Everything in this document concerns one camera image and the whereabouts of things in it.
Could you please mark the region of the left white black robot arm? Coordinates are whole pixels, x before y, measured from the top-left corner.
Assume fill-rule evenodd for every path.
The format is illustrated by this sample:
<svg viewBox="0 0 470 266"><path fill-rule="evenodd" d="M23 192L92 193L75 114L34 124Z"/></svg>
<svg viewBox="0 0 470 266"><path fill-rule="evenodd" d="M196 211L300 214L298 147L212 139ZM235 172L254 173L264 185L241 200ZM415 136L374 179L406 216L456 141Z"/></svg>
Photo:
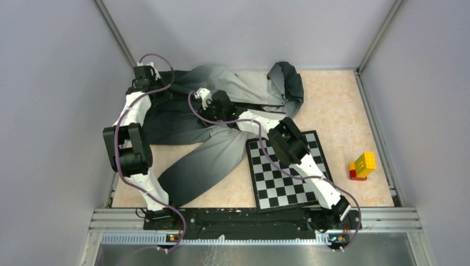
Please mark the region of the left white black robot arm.
<svg viewBox="0 0 470 266"><path fill-rule="evenodd" d="M150 91L161 86L153 63L138 63L126 91L125 105L113 126L103 129L111 168L126 185L138 190L146 203L145 230L175 230L181 220L169 208L170 199L152 169L153 156L143 131L144 119L152 106Z"/></svg>

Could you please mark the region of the grey gradient zip jacket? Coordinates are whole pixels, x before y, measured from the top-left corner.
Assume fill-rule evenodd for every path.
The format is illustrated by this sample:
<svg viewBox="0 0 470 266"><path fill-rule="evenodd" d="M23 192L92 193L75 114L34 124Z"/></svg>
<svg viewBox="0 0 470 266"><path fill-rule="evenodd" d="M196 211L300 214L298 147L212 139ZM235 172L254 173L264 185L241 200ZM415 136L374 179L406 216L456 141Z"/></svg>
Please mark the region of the grey gradient zip jacket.
<svg viewBox="0 0 470 266"><path fill-rule="evenodd" d="M197 148L179 159L158 181L176 207L181 207L223 180L242 161L245 143L253 133L233 125L204 126L194 115L200 107L188 95L199 88L212 94L227 93L240 107L284 113L293 117L304 101L300 74L288 62L277 62L267 73L233 71L220 65L201 65L192 70L163 71L164 83L171 83L172 98L154 104L146 114L143 130L152 145L190 145Z"/></svg>

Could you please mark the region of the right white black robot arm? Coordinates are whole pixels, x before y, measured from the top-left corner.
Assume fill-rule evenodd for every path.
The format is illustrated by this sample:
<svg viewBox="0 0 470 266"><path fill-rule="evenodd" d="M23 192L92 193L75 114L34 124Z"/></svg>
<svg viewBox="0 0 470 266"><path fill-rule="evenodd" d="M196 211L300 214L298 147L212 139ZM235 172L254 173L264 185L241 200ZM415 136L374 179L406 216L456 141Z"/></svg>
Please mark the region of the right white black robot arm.
<svg viewBox="0 0 470 266"><path fill-rule="evenodd" d="M256 134L259 139L267 139L278 161L295 169L299 180L311 183L313 193L325 212L327 225L340 228L347 222L351 204L344 196L346 192L333 184L317 166L305 135L291 118L274 119L259 111L236 107L225 91L212 94L208 89L200 88L191 92L188 99L201 103L195 113L201 121L234 126L239 131Z"/></svg>

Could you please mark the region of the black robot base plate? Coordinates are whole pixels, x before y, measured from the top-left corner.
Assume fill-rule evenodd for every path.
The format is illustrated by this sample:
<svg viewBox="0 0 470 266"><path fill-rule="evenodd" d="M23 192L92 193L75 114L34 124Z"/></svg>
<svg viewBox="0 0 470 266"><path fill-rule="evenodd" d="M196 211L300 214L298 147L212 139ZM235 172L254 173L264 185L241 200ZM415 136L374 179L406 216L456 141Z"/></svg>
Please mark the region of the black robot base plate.
<svg viewBox="0 0 470 266"><path fill-rule="evenodd" d="M255 208L185 208L175 212L181 220L175 230L184 240L313 239L320 233L352 233L362 225L358 211L349 212L343 222L331 220L320 208L292 208L258 213Z"/></svg>

